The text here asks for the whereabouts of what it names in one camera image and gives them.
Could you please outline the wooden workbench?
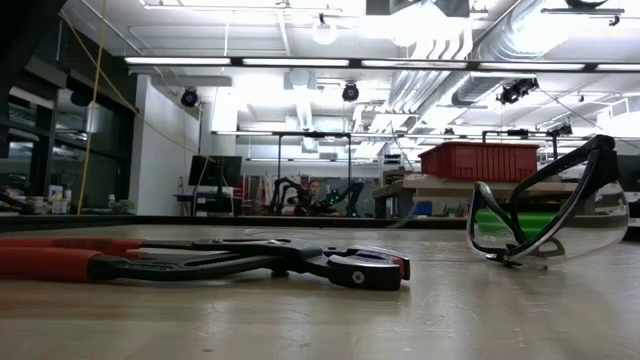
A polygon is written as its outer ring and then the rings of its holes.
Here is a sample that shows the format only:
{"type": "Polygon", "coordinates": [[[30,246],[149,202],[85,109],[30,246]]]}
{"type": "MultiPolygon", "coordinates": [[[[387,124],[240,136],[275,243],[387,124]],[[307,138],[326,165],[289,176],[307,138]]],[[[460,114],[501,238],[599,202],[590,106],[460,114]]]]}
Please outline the wooden workbench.
{"type": "MultiPolygon", "coordinates": [[[[473,181],[444,180],[429,175],[412,174],[409,177],[385,185],[373,191],[376,219],[385,219],[389,213],[387,199],[396,199],[399,217],[405,217],[415,202],[432,201],[434,198],[459,198],[469,200],[474,188],[473,181]]],[[[576,188],[575,183],[543,181],[526,189],[521,197],[547,195],[569,195],[576,188]]]]}

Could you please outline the black computer monitor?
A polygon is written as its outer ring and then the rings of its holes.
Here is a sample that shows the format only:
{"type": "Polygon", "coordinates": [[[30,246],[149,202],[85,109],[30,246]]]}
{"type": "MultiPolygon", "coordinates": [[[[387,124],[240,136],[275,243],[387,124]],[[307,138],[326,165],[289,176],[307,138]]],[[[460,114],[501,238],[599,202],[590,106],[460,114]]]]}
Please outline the black computer monitor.
{"type": "Polygon", "coordinates": [[[230,186],[241,183],[242,158],[240,156],[192,157],[188,184],[190,186],[230,186]]]}

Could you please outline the red-handled black pliers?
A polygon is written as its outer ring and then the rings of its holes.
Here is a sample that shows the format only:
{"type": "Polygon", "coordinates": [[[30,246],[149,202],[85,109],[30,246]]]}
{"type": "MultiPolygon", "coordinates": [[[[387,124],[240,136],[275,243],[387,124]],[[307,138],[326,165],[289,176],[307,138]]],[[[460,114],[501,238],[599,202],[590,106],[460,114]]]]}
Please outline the red-handled black pliers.
{"type": "Polygon", "coordinates": [[[409,258],[397,252],[362,246],[322,247],[298,239],[0,239],[0,277],[176,282],[261,268],[277,275],[309,273],[335,285],[366,290],[397,290],[410,277],[409,258]]]}

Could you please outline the clear safety glasses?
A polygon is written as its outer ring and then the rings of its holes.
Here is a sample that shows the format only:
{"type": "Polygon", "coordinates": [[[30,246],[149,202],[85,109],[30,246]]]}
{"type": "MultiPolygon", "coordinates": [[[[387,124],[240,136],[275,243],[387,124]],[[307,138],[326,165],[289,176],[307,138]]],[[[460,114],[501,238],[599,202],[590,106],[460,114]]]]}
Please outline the clear safety glasses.
{"type": "Polygon", "coordinates": [[[492,189],[474,184],[466,222],[466,241],[471,250],[506,267],[548,268],[563,262],[594,256],[618,244],[629,226],[629,203],[619,180],[621,173],[615,140],[596,135],[582,146],[544,166],[517,184],[507,204],[496,200],[492,189]],[[530,212],[521,194],[528,188],[564,171],[580,167],[582,173],[569,195],[556,198],[557,209],[547,226],[527,238],[518,215],[530,212]],[[512,231],[512,235],[481,234],[477,213],[488,209],[512,231]]]}

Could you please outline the person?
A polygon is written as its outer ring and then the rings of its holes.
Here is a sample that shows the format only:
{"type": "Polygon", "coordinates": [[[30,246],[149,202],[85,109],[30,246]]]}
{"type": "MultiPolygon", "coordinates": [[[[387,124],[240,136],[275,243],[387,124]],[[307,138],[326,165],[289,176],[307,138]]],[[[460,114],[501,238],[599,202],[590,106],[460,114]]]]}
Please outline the person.
{"type": "Polygon", "coordinates": [[[324,213],[324,208],[319,201],[320,190],[320,183],[317,180],[309,183],[305,200],[299,207],[303,216],[317,216],[324,213]]]}

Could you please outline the LED light bar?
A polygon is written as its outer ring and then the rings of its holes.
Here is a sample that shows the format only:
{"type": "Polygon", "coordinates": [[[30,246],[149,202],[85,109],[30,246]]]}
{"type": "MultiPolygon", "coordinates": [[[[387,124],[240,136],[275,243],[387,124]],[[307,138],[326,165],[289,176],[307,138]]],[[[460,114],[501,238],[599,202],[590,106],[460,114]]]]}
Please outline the LED light bar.
{"type": "Polygon", "coordinates": [[[168,67],[256,67],[256,68],[337,68],[424,71],[549,72],[549,73],[640,73],[640,63],[412,60],[369,58],[294,57],[177,57],[130,56],[129,66],[168,67]]]}

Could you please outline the black background rig frame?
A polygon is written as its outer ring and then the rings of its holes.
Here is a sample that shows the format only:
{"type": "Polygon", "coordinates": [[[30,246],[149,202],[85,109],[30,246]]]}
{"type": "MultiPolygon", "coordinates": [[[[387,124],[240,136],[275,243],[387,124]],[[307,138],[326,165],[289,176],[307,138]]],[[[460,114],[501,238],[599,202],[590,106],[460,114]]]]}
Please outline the black background rig frame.
{"type": "Polygon", "coordinates": [[[282,140],[284,137],[291,136],[299,136],[303,138],[310,139],[346,139],[348,141],[347,144],[347,164],[348,164],[348,173],[347,173],[347,181],[348,185],[352,183],[352,134],[345,132],[323,132],[323,131],[277,131],[273,133],[274,136],[278,137],[278,153],[277,153],[277,176],[276,179],[282,178],[281,176],[281,164],[282,164],[282,140]]]}

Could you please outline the green plastic bin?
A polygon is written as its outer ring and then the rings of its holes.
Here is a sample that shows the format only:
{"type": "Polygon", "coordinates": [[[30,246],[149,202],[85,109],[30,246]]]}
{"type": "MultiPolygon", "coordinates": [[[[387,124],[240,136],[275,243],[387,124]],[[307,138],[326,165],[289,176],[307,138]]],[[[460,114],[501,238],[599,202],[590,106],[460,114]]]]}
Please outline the green plastic bin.
{"type": "MultiPolygon", "coordinates": [[[[554,217],[550,212],[524,212],[518,215],[521,230],[527,238],[544,229],[554,217]]],[[[481,209],[475,220],[476,229],[481,234],[512,235],[513,231],[494,213],[481,209]]]]}

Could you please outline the black table frame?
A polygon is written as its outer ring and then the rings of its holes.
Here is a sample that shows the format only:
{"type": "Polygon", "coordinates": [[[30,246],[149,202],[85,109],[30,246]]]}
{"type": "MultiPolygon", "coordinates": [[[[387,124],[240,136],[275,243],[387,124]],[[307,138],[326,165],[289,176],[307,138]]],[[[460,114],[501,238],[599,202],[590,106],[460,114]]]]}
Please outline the black table frame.
{"type": "Polygon", "coordinates": [[[225,227],[306,227],[352,229],[464,230],[464,218],[394,219],[341,217],[180,217],[141,215],[18,215],[0,216],[0,233],[124,225],[225,227]]]}

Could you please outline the red storage bin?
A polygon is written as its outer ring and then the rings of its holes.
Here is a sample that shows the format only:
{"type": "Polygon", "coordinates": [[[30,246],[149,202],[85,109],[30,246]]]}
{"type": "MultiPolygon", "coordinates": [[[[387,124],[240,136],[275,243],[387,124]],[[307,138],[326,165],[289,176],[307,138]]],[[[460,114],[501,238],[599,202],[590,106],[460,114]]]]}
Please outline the red storage bin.
{"type": "Polygon", "coordinates": [[[537,171],[537,145],[445,142],[419,155],[421,173],[445,180],[519,183],[537,171]]]}

